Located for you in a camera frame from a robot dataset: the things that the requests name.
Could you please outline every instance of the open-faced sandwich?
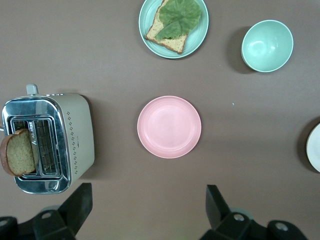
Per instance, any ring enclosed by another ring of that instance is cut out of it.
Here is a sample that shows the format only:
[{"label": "open-faced sandwich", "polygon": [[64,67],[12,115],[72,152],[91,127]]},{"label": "open-faced sandwich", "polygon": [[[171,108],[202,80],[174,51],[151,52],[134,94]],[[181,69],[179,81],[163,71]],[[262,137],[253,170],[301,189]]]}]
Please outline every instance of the open-faced sandwich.
[{"label": "open-faced sandwich", "polygon": [[145,39],[182,54],[189,33],[198,25],[201,8],[195,0],[163,0]]}]

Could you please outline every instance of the toaster slot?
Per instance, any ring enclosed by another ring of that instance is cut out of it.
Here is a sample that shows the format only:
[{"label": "toaster slot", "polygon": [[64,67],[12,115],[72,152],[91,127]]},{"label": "toaster slot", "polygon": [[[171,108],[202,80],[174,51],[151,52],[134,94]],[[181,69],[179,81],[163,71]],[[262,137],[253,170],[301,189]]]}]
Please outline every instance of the toaster slot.
[{"label": "toaster slot", "polygon": [[17,131],[19,129],[28,129],[29,128],[29,125],[28,125],[28,122],[27,121],[15,121],[14,122],[14,131]]},{"label": "toaster slot", "polygon": [[48,120],[34,121],[35,135],[43,175],[56,175],[57,162]]}]

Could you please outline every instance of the white plate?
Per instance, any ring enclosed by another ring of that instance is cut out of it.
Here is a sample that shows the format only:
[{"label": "white plate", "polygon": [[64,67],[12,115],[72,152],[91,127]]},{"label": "white plate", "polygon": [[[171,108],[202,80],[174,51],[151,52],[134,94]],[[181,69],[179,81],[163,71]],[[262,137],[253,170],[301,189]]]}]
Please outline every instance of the white plate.
[{"label": "white plate", "polygon": [[320,124],[310,133],[306,142],[306,154],[311,165],[320,172]]}]

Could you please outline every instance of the lettuce leaf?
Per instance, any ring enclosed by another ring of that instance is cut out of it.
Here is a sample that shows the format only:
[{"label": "lettuce leaf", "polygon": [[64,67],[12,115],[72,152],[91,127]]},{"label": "lettuce leaf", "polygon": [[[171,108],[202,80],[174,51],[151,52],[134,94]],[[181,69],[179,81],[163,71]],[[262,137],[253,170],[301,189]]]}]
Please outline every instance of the lettuce leaf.
[{"label": "lettuce leaf", "polygon": [[164,28],[155,39],[176,39],[190,33],[198,25],[200,16],[201,8],[195,0],[169,0],[160,9],[159,19]]}]

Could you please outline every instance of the toaster lever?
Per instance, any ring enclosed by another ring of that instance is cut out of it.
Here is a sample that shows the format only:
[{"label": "toaster lever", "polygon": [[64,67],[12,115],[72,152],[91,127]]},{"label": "toaster lever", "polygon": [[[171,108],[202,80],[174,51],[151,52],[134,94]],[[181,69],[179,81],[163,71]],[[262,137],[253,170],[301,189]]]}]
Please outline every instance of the toaster lever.
[{"label": "toaster lever", "polygon": [[27,86],[26,86],[26,93],[28,94],[28,95],[31,95],[31,96],[34,96],[34,95],[37,95],[37,94],[39,94],[39,91],[38,91],[38,86],[37,85],[35,85],[35,84],[28,84]]}]

